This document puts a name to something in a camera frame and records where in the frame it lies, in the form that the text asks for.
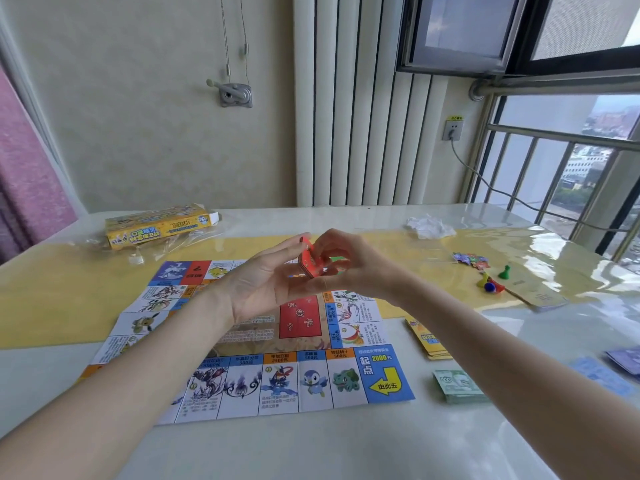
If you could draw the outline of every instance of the crumpled white paper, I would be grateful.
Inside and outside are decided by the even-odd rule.
[[[411,217],[407,220],[406,225],[417,231],[418,239],[440,239],[441,237],[456,234],[453,227],[428,214],[423,215],[423,217]]]

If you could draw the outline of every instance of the person's right hand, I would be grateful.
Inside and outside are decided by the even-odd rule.
[[[303,292],[309,294],[349,290],[371,298],[388,299],[400,278],[408,273],[373,249],[362,236],[338,229],[329,229],[318,237],[313,254],[325,259],[328,268],[324,275],[305,284]],[[331,262],[330,257],[345,259]]]

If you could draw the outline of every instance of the board game space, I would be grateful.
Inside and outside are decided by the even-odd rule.
[[[163,263],[78,380],[244,261]],[[347,290],[290,301],[233,326],[185,379],[158,425],[414,399],[376,301]]]

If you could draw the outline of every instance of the purple curtain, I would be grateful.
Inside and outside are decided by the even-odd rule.
[[[0,71],[0,264],[75,221],[42,143]]]

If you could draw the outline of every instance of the electrical outlet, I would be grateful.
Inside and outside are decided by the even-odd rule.
[[[460,139],[460,135],[462,134],[462,120],[459,121],[451,121],[446,120],[444,122],[444,131],[442,133],[443,141],[448,141],[451,138],[449,137],[450,133],[453,131],[453,140],[457,141]]]

